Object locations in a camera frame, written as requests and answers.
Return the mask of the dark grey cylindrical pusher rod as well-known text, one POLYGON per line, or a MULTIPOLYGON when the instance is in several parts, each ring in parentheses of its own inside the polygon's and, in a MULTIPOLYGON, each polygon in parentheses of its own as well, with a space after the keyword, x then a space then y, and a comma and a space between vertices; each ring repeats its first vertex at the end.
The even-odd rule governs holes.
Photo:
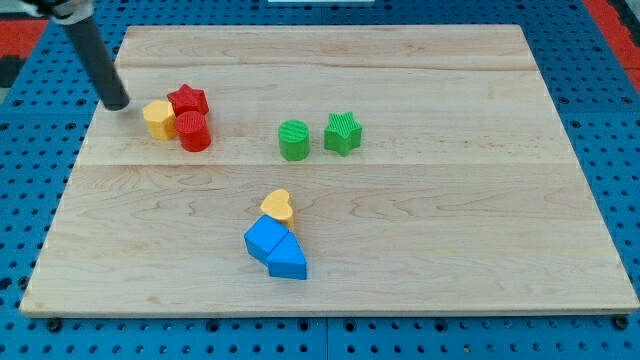
POLYGON ((126 108, 130 102, 129 95, 94 18, 89 16, 74 24, 63 25, 63 30, 103 106, 110 111, 126 108))

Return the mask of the silver black robot end mount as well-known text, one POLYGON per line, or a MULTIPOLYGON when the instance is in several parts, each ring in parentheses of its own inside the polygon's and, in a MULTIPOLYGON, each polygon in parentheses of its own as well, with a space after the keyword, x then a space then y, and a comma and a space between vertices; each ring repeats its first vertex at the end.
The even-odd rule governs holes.
POLYGON ((33 17, 45 17, 59 25, 74 25, 94 15, 93 0, 19 0, 33 17))

